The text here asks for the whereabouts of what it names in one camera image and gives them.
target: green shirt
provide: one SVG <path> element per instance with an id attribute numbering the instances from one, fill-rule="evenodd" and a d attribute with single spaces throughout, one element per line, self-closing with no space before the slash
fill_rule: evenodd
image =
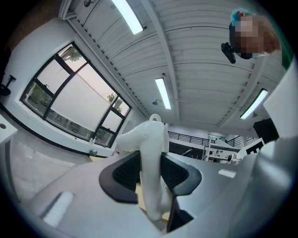
<path id="1" fill-rule="evenodd" d="M 282 66 L 284 67 L 285 70 L 287 70 L 290 67 L 293 56 L 294 56 L 293 49 L 290 46 L 288 40 L 286 39 L 284 33 L 282 32 L 280 27 L 275 22 L 275 20 L 272 17 L 268 17 L 268 18 L 274 28 L 276 35 L 279 38 L 279 41 L 281 44 L 281 50 L 282 50 L 282 57 L 283 57 Z"/>

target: person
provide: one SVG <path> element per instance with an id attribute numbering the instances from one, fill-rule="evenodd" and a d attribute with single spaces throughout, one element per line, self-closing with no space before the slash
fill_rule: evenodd
<path id="1" fill-rule="evenodd" d="M 287 70 L 293 58 L 293 50 L 273 19 L 256 15 L 244 8 L 231 14 L 235 27 L 235 52 L 251 53 L 252 57 L 282 52 L 282 66 Z"/>

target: blue hair net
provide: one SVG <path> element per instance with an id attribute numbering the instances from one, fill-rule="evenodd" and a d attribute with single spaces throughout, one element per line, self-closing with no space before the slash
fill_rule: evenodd
<path id="1" fill-rule="evenodd" d="M 244 8 L 241 8 L 241 7 L 240 8 L 237 8 L 231 14 L 231 23 L 232 23 L 232 26 L 235 26 L 236 21 L 240 21 L 240 17 L 238 17 L 236 15 L 237 12 L 244 12 L 245 15 L 256 15 L 256 14 L 252 13 L 251 11 L 249 11 L 247 9 L 244 9 Z"/>

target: window pane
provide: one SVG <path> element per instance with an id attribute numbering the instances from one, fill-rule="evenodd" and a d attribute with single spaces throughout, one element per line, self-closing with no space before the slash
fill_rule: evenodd
<path id="1" fill-rule="evenodd" d="M 113 134 L 111 134 L 105 130 L 99 129 L 99 131 L 96 134 L 95 141 L 97 143 L 104 144 L 104 145 L 108 146 L 108 144 L 110 143 L 111 139 L 113 139 L 113 137 L 114 137 Z"/>
<path id="2" fill-rule="evenodd" d="M 58 55 L 73 71 L 77 71 L 83 64 L 86 63 L 84 57 L 81 56 L 73 45 L 65 47 L 58 53 Z"/>
<path id="3" fill-rule="evenodd" d="M 69 73 L 67 73 L 56 60 L 53 60 L 37 78 L 42 84 L 47 85 L 47 88 L 52 93 L 55 93 L 68 76 Z"/>
<path id="4" fill-rule="evenodd" d="M 117 101 L 114 103 L 113 108 L 115 108 L 118 112 L 120 112 L 123 116 L 126 115 L 126 112 L 129 109 L 129 106 L 119 97 Z"/>
<path id="5" fill-rule="evenodd" d="M 52 97 L 42 90 L 35 82 L 29 87 L 23 102 L 29 107 L 43 115 L 47 106 L 51 102 Z"/>
<path id="6" fill-rule="evenodd" d="M 86 139 L 89 139 L 92 134 L 92 131 L 86 129 L 83 126 L 76 124 L 73 121 L 68 120 L 67 118 L 61 116 L 60 114 L 53 111 L 52 109 L 50 110 L 47 116 L 47 119 L 52 123 L 54 123 L 56 126 L 62 127 L 74 135 L 79 135 Z"/>
<path id="7" fill-rule="evenodd" d="M 113 132 L 116 132 L 121 121 L 122 121 L 121 117 L 119 117 L 116 113 L 110 111 L 108 113 L 108 116 L 104 120 L 102 126 L 107 129 L 110 129 Z"/>
<path id="8" fill-rule="evenodd" d="M 98 79 L 88 77 L 88 72 L 89 68 L 85 66 L 67 83 L 52 109 L 68 120 L 95 131 L 110 104 L 94 86 L 94 81 Z"/>
<path id="9" fill-rule="evenodd" d="M 112 103 L 117 94 L 90 65 L 81 69 L 79 74 L 102 98 L 108 103 Z"/>

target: window frame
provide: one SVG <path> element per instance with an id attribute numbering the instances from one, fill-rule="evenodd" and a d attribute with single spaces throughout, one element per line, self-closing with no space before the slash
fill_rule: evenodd
<path id="1" fill-rule="evenodd" d="M 63 50 L 64 48 L 66 48 L 67 46 L 69 45 L 72 45 L 79 53 L 80 55 L 85 59 L 85 63 L 80 67 L 78 68 L 76 71 L 73 71 L 66 63 L 65 61 L 58 55 L 58 53 Z M 39 74 L 53 61 L 53 60 L 56 60 L 57 63 L 67 72 L 69 73 L 69 76 L 65 79 L 65 81 L 59 86 L 59 88 L 57 89 L 57 91 L 55 93 L 52 93 L 46 85 L 44 85 L 43 83 L 41 83 L 39 80 L 38 80 L 38 76 Z M 110 106 L 108 107 L 108 109 L 106 110 L 106 112 L 104 113 L 103 117 L 101 118 L 98 126 L 96 127 L 96 129 L 94 131 L 92 131 L 90 137 L 87 139 L 83 136 L 80 136 L 78 134 L 74 134 L 74 133 L 71 133 L 69 130 L 63 128 L 62 126 L 57 126 L 56 124 L 54 124 L 53 122 L 51 122 L 47 116 L 51 110 L 51 107 L 53 105 L 53 103 L 55 102 L 56 98 L 58 97 L 58 95 L 60 94 L 60 92 L 63 90 L 63 88 L 67 85 L 67 83 L 84 67 L 86 66 L 87 64 L 89 64 L 92 69 L 102 78 L 102 80 L 115 92 L 116 94 L 116 97 L 113 99 L 113 101 L 110 103 Z M 24 101 L 24 98 L 25 98 L 25 95 L 26 93 L 28 92 L 30 86 L 33 84 L 33 83 L 36 83 L 46 94 L 48 94 L 52 100 L 50 101 L 49 105 L 47 106 L 47 109 L 45 111 L 45 113 L 42 115 L 39 111 L 36 111 L 34 110 L 32 107 L 30 107 L 25 101 Z M 113 108 L 113 105 L 114 103 L 117 101 L 117 99 L 120 98 L 129 108 L 127 110 L 127 112 L 125 113 L 125 115 L 122 115 L 119 111 L 117 111 L 117 109 Z M 67 134 L 70 134 L 72 136 L 74 136 L 75 139 L 77 138 L 80 138 L 82 140 L 85 140 L 85 141 L 89 141 L 91 138 L 95 138 L 96 134 L 98 133 L 98 131 L 100 129 L 106 131 L 106 132 L 109 132 L 111 134 L 113 134 L 113 138 L 111 139 L 111 141 L 106 145 L 106 144 L 103 144 L 103 143 L 99 143 L 99 142 L 95 142 L 95 144 L 97 145 L 101 145 L 103 147 L 108 147 L 108 148 L 111 148 L 116 137 L 117 137 L 117 134 L 119 133 L 127 115 L 129 114 L 130 112 L 130 109 L 131 109 L 131 106 L 127 103 L 127 101 L 125 101 L 123 99 L 123 97 L 110 85 L 110 83 L 104 78 L 104 76 L 94 67 L 94 65 L 91 63 L 91 61 L 83 54 L 83 52 L 78 48 L 78 46 L 74 43 L 74 42 L 71 42 L 67 45 L 65 45 L 62 49 L 60 49 L 56 54 L 54 54 L 51 58 L 49 58 L 43 65 L 42 67 L 36 72 L 36 74 L 32 77 L 32 79 L 29 81 L 28 85 L 26 86 L 24 92 L 22 93 L 21 97 L 20 97 L 20 101 L 26 106 L 28 107 L 32 112 L 34 112 L 36 115 L 38 115 L 41 119 L 43 119 L 44 121 L 48 122 L 50 125 L 58 128 L 59 130 L 67 133 Z M 114 112 L 117 116 L 119 116 L 122 120 L 121 120 L 121 123 L 119 124 L 116 132 L 113 132 L 111 131 L 110 129 L 108 128 L 105 128 L 102 126 L 104 120 L 106 119 L 106 117 L 108 116 L 108 114 L 110 113 L 110 111 Z"/>

